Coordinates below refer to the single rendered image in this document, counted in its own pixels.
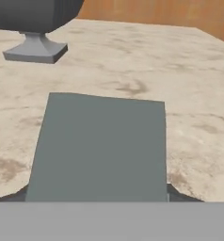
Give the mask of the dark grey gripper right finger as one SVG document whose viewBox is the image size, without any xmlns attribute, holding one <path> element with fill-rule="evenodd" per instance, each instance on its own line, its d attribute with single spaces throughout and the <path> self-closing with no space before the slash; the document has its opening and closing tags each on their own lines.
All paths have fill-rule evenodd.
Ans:
<svg viewBox="0 0 224 241">
<path fill-rule="evenodd" d="M 167 184 L 167 190 L 168 190 L 168 200 L 170 202 L 175 201 L 199 201 L 197 198 L 193 198 L 191 196 L 187 196 L 181 192 L 179 192 L 172 184 Z"/>
</svg>

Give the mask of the grey-green rectangular sponge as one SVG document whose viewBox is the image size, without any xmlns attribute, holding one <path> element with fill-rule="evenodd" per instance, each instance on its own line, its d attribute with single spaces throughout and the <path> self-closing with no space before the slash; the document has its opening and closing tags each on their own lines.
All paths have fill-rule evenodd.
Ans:
<svg viewBox="0 0 224 241">
<path fill-rule="evenodd" d="M 51 93 L 26 199 L 165 201 L 165 104 Z"/>
</svg>

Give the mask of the grey pedestal urn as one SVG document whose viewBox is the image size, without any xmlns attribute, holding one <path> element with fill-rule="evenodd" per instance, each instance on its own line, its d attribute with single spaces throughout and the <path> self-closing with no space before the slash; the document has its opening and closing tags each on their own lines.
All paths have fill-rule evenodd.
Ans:
<svg viewBox="0 0 224 241">
<path fill-rule="evenodd" d="M 25 35 L 23 43 L 6 50 L 5 60 L 55 64 L 67 43 L 46 37 L 76 18 L 85 0 L 0 0 L 0 30 Z"/>
</svg>

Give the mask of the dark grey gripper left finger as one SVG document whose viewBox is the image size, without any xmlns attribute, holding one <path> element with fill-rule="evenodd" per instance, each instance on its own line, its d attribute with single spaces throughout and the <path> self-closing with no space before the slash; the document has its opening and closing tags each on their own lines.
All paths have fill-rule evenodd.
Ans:
<svg viewBox="0 0 224 241">
<path fill-rule="evenodd" d="M 24 186 L 16 193 L 12 193 L 0 198 L 0 201 L 25 201 L 28 186 Z"/>
</svg>

